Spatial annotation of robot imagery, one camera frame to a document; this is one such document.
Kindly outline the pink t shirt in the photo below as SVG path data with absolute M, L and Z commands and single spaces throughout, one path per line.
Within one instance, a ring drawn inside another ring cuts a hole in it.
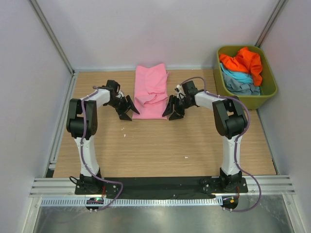
M 134 105 L 139 114 L 133 113 L 132 119 L 167 119 L 163 113 L 168 100 L 168 75 L 164 63 L 150 68 L 137 66 Z

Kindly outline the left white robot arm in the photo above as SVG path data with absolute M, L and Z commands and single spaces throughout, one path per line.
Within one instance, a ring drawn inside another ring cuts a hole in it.
M 102 106 L 111 106 L 120 120 L 131 121 L 127 115 L 130 110 L 140 114 L 129 95 L 121 91 L 121 85 L 108 80 L 105 85 L 93 87 L 94 92 L 81 99 L 69 101 L 66 129 L 74 139 L 80 157 L 81 170 L 76 184 L 76 194 L 98 194 L 106 181 L 96 159 L 94 138 L 98 129 L 97 110 Z

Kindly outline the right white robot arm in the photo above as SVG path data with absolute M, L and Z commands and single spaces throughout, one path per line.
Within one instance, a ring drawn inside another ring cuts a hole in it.
M 185 110 L 196 106 L 213 111 L 215 127 L 223 139 L 223 162 L 220 167 L 219 187 L 224 192 L 235 191 L 242 182 L 240 149 L 242 133 L 248 121 L 243 106 L 237 99 L 220 97 L 196 88 L 187 81 L 175 88 L 176 95 L 169 96 L 163 116 L 169 120 L 182 119 Z

